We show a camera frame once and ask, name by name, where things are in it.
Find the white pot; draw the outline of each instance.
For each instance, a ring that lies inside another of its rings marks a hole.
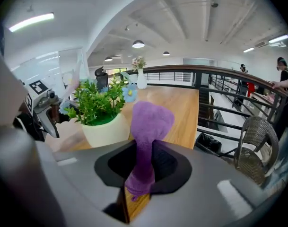
[[[145,89],[147,87],[147,81],[144,77],[143,69],[138,69],[138,89]]]
[[[130,126],[121,113],[109,123],[97,126],[82,125],[82,127],[88,143],[93,148],[127,140],[130,134]]]

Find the towel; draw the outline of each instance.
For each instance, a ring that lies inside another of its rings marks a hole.
[[[125,187],[133,194],[132,201],[150,192],[155,182],[151,163],[152,142],[162,140],[174,123],[173,113],[149,102],[137,102],[133,107],[131,133],[137,143],[136,165],[128,176]]]

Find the wooden tabletop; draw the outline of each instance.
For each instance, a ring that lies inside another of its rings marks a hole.
[[[138,99],[134,103],[126,103],[122,109],[122,113],[130,125],[132,109],[137,101],[148,101],[170,109],[175,116],[175,122],[164,141],[193,148],[199,111],[198,90],[163,86],[148,86],[144,90],[138,90]],[[73,120],[57,124],[57,129],[60,138],[55,139],[48,135],[45,141],[54,151],[67,152],[91,148],[81,126],[74,123]],[[132,202],[132,195],[126,189],[125,196],[129,219],[132,221],[148,204],[150,196],[145,194],[140,196],[136,202]]]

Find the wicker chair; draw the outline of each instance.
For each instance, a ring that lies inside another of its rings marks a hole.
[[[268,163],[264,166],[255,152],[261,150],[267,140],[271,142],[272,153]],[[256,146],[252,151],[243,148],[242,144]],[[234,165],[237,170],[253,179],[258,185],[262,185],[265,175],[274,166],[279,151],[276,133],[269,122],[258,116],[248,118],[243,125],[238,147],[234,154]]]

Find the black railing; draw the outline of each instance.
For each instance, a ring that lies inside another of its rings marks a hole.
[[[127,71],[127,73],[137,74],[137,71]],[[204,91],[224,95],[231,102],[232,108],[235,108],[235,110],[228,109],[210,103],[207,104],[200,102],[199,110],[205,110],[208,108],[208,112],[213,112],[213,109],[216,109],[219,111],[240,115],[246,119],[254,115],[252,108],[246,104],[247,102],[250,102],[262,115],[264,115],[264,117],[266,117],[267,121],[274,125],[277,123],[288,97],[288,93],[286,91],[282,89],[272,89],[272,84],[262,80],[261,78],[220,67],[194,65],[157,66],[144,68],[144,75],[148,81],[148,85],[192,88],[198,89],[200,92]],[[229,79],[236,79],[237,82],[230,81]],[[164,81],[164,83],[149,82],[154,80]],[[189,82],[189,85],[179,85],[178,82]],[[255,92],[251,92],[251,94],[254,94],[255,98],[247,97],[246,92],[248,92],[249,89],[243,82],[252,83],[255,86],[268,90],[269,93],[273,94],[274,101],[271,102],[263,95],[259,95]],[[199,120],[241,130],[239,125],[232,125],[226,122],[217,121],[214,119],[214,115],[211,114],[212,113],[210,113],[207,117],[199,117]],[[222,134],[221,131],[214,132],[203,127],[198,127],[197,131],[238,141],[238,138],[227,136],[227,134]]]

